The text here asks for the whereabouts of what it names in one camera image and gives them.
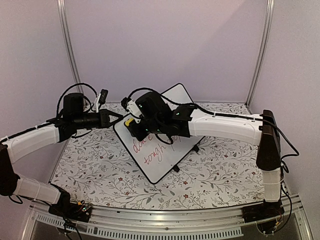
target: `white cable sleeve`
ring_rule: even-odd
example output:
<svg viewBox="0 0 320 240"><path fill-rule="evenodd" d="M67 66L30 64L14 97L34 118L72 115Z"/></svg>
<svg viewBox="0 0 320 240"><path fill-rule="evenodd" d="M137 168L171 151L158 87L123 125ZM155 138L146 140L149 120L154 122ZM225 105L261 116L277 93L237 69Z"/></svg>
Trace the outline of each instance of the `white cable sleeve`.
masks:
<svg viewBox="0 0 320 240"><path fill-rule="evenodd" d="M45 146L59 142L59 129L51 124L3 142L7 145L10 161L14 164L20 158Z"/></svg>
<svg viewBox="0 0 320 240"><path fill-rule="evenodd" d="M26 178L23 175L19 175L19 177L20 179L17 181L13 195L45 201L49 204L56 204L58 202L61 193L54 186L35 179Z"/></svg>
<svg viewBox="0 0 320 240"><path fill-rule="evenodd" d="M262 119L259 114L242 116ZM191 118L192 120L188 123L191 136L212 136L234 139L255 146L260 144L262 131L259 130L259 126L262 125L261 121L210 115L199 109L195 109L192 112Z"/></svg>

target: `wire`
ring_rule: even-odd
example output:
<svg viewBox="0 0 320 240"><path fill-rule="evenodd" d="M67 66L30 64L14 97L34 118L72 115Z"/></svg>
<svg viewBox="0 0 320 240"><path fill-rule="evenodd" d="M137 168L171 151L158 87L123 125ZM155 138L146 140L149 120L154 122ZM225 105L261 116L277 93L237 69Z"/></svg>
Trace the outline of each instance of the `wire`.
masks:
<svg viewBox="0 0 320 240"><path fill-rule="evenodd" d="M279 229L277 229L277 230L275 230L275 233L277 233L277 232L279 232L281 229L283 229L285 226L286 226L286 224L289 222L289 219L290 219L290 217L291 217L291 214L292 214L292 200L291 200L291 198L290 198L290 196L289 196L289 194L285 191L285 189L284 189L284 187L281 185L281 191L284 193L284 195L286 195L286 197L289 199L289 202L290 202L290 212L289 212L289 216L288 216L288 218L286 219L286 221L285 221L285 223L279 228Z"/></svg>
<svg viewBox="0 0 320 240"><path fill-rule="evenodd" d="M243 116L243 115L237 115L237 114L230 114L230 113L221 113L221 112L212 112L212 111L209 111L209 110L206 110L204 109L203 107L199 106L198 104L196 103L193 103L193 102L188 102L188 103L178 103L178 102L175 102L175 101L172 101L171 99L167 98L166 96L162 95L161 93L157 92L156 90L152 89L152 88L149 88L149 87L140 87L140 88L137 88L135 90L133 90L130 95L128 96L128 99L131 98L131 96L138 92L138 91L144 91L144 90L147 90L147 91L151 91L151 92L155 92L157 94L159 94L163 99L167 100L168 102L170 102L171 104L174 104L174 105L177 105L177 106L191 106L191 107L194 107L196 109L199 109L201 110L202 112L206 113L206 114L209 114L209 115L213 115L213 116L219 116L219 117L227 117L227 118L241 118L241 119L247 119L247 120L252 120L252 121L261 121L261 122L264 122L264 123L267 123L268 125L272 126L275 130L277 130L281 136L283 137L283 139L288 143L288 145L292 148L292 150L295 152L295 153L290 153L290 154L286 154L284 156L281 157L281 160L283 160L284 158L287 158L287 157L297 157L300 155L300 153L298 152L298 150L295 148L295 146L288 140L288 138L286 137L286 135L280 130L280 128L277 127L277 125L273 124L272 122L268 121L268 120L265 120L265 119L261 119L261 118L253 118L253 117L249 117L249 116Z"/></svg>
<svg viewBox="0 0 320 240"><path fill-rule="evenodd" d="M87 96L82 96L82 98L84 99L84 100L86 100L88 103L89 103L89 109L88 110L86 110L86 111L84 111L84 113L86 114L86 113L88 113L90 110L92 110L92 108L93 108L93 105L91 104L91 102L90 102L90 100L89 100L89 98L87 97Z"/></svg>
<svg viewBox="0 0 320 240"><path fill-rule="evenodd" d="M80 83L76 83L76 84L71 85L70 87L68 87L68 88L63 92L63 94L62 94L62 95L60 96L60 98L59 98L58 104L57 104L57 106L56 106L56 115L55 115L56 120L59 119L59 118L58 118L58 115L59 115L59 107L60 107L60 103L61 103L62 98L64 97L64 95L65 95L70 89L72 89L72 88L74 88L74 87L76 87L76 86L79 86L79 85L87 86L88 88L90 88L90 89L94 92L95 96L97 96L97 91L96 91L91 85L89 85L89 84L87 84L87 83L80 82Z"/></svg>
<svg viewBox="0 0 320 240"><path fill-rule="evenodd" d="M90 131L88 131L88 132L86 132L86 133L84 133L84 134L82 134L82 135L80 135L80 136L77 136L77 134L75 134L74 136L71 136L71 138L72 138L72 139L78 139L78 138L81 138L81 137L83 137L83 136L91 133L91 132L92 132L92 129L90 129Z"/></svg>
<svg viewBox="0 0 320 240"><path fill-rule="evenodd" d="M18 195L15 195L15 196L16 196L17 199L19 199L19 201L16 201L16 200L12 199L11 196L8 196L8 197L9 197L9 199L10 199L12 202L14 202L15 204L23 204L23 203L24 203L24 202L22 201L22 199L21 199Z"/></svg>
<svg viewBox="0 0 320 240"><path fill-rule="evenodd" d="M80 234L80 232L79 232L79 230L78 230L78 228L76 227L76 225L75 225L69 218L67 218L61 211L59 211L58 209L56 209L52 204L47 203L46 201L41 201L41 202L43 202L44 204L48 205L49 207L54 208L59 214L62 215L62 218L63 218L63 220L64 220L64 225L63 225L63 226L64 226L64 234L65 234L65 236L66 236L69 240L73 240L73 239L72 239L71 237L69 237L68 234L67 234L67 226L68 226L69 228L74 228L75 231L76 231L76 233L78 234L79 239L80 239L80 240L83 240L82 237L81 237L81 234Z"/></svg>
<svg viewBox="0 0 320 240"><path fill-rule="evenodd" d="M13 134L13 135L11 135L11 136L8 136L8 137L0 140L0 144L4 143L5 141L8 141L8 140L10 140L10 139L13 139L13 138L15 138L15 137L18 137L18 136L20 136L20 135L22 135L22 134L26 134L26 133L28 133L28 132L31 132L31 131L33 131L33 130L40 129L40 128L43 128L43 127L46 127L46 126L49 126L49 125L51 125L51 124L52 124L52 122L46 122L46 123L41 124L41 125L39 125L39 126L37 126L37 127L34 126L34 127L31 127L31 128L28 128L28 129L26 129L26 130L24 130L24 131L15 133L15 134Z"/></svg>
<svg viewBox="0 0 320 240"><path fill-rule="evenodd" d="M63 109L59 112L59 106L60 106L60 102L61 102L62 98L64 97L64 95L65 95L70 89L72 89L72 88L74 88L74 87L76 87L76 86L79 86L79 85L87 86L88 88L90 88L90 89L94 92L95 95L97 95L97 91L96 91L92 86L90 86L90 85L87 84L87 83L81 82L81 83L76 83L76 84L74 84L74 85L71 85L70 87L68 87L68 88L64 91L64 93L63 93L63 94L60 96L60 98L59 98L58 104L57 104L57 106L56 106L56 116L55 116L55 119L54 119L54 120L60 119L61 116L62 116L62 114L63 114ZM90 109L92 110L93 105L91 105L89 99L88 99L86 96L83 96L83 98L89 102L89 104L90 104ZM46 127L46 126L49 126L49 125L51 125L51 124L53 124L53 121L46 122L46 123L41 124L41 125L39 125L39 126L37 126L37 127L31 127L31 128L28 128L28 129L26 129L26 130L24 130L24 131L15 133L15 134L13 134L13 135L11 135L11 136L8 136L8 137L3 138L2 140L0 140L0 144L4 143L4 142L6 142L6 141L8 141L8 140L10 140L10 139L13 139L13 138L16 138L16 137L18 137L18 136L21 136L22 134L26 134L26 133L28 133L28 132L31 132L31 131L33 131L33 130L40 129L40 128L43 128L43 127Z"/></svg>
<svg viewBox="0 0 320 240"><path fill-rule="evenodd" d="M167 144L167 145L172 145L172 144L174 144L174 141L172 140L171 137L168 137L168 139L170 140L170 143L169 143L169 142L166 142L166 141L162 140L162 139L158 136L158 134L154 134L154 135L155 135L155 137L156 137L160 142L162 142L162 143L164 143L164 144Z"/></svg>

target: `light purple wall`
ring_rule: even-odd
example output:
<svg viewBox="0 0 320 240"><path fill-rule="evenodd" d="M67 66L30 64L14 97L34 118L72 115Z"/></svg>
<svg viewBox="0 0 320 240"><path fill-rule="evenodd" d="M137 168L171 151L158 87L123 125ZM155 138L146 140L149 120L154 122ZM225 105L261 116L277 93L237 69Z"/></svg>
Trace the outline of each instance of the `light purple wall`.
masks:
<svg viewBox="0 0 320 240"><path fill-rule="evenodd" d="M286 162L290 189L298 192L314 239L320 239L320 2L275 1L267 51L252 110L274 112L298 148ZM282 154L290 148L282 141Z"/></svg>
<svg viewBox="0 0 320 240"><path fill-rule="evenodd" d="M68 0L82 82L109 101L183 83L198 101L245 102L267 1Z"/></svg>
<svg viewBox="0 0 320 240"><path fill-rule="evenodd" d="M54 117L59 96L73 84L56 1L0 3L0 136L12 135ZM14 170L48 181L61 145L17 162ZM0 196L0 239L17 240L26 209Z"/></svg>

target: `black mount bracket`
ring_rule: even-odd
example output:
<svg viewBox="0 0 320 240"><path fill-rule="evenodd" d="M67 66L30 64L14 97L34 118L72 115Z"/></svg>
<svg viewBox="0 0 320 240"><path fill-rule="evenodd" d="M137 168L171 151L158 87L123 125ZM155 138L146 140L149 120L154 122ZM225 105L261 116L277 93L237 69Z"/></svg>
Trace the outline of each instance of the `black mount bracket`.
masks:
<svg viewBox="0 0 320 240"><path fill-rule="evenodd" d="M88 223L91 216L92 207L85 212L79 210L79 205L77 203L70 202L70 194L67 191L63 190L57 185L51 185L56 187L60 191L61 195L57 204L52 204L49 207L48 212L56 216Z"/></svg>

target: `patterned surface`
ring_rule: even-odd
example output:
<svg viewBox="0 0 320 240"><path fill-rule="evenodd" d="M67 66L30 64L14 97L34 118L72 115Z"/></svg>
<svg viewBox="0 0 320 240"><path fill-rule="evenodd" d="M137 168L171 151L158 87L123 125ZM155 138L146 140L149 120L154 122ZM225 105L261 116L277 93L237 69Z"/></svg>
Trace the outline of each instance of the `patterned surface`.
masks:
<svg viewBox="0 0 320 240"><path fill-rule="evenodd" d="M202 103L208 110L248 114L243 104ZM117 103L108 109L124 114ZM159 183L148 182L114 131L96 129L71 139L52 183L73 200L95 205L152 210L205 209L263 199L262 176L256 167L257 148L237 140L205 137Z"/></svg>

